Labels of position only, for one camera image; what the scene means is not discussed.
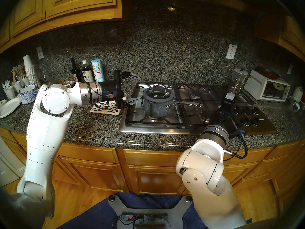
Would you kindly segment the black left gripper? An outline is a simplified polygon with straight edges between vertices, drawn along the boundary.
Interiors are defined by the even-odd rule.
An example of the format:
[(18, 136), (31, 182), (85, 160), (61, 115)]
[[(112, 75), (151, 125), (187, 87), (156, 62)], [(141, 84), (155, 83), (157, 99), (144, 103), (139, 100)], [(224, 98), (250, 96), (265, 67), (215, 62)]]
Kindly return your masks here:
[(100, 86), (101, 101), (114, 100), (118, 109), (128, 108), (141, 100), (141, 97), (126, 98), (121, 88), (123, 79), (140, 79), (140, 77), (132, 72), (114, 71), (114, 79), (104, 82), (98, 82)]

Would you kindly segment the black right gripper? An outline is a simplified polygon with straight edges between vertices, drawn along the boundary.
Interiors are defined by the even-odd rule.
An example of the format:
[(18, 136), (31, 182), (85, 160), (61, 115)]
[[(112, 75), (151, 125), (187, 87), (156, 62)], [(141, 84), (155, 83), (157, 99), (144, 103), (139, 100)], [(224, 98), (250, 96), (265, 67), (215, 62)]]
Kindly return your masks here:
[(222, 127), (228, 133), (229, 139), (239, 137), (238, 132), (244, 136), (247, 134), (247, 127), (238, 123), (236, 119), (234, 104), (235, 101), (222, 101), (220, 108), (211, 114), (209, 121), (209, 125)]

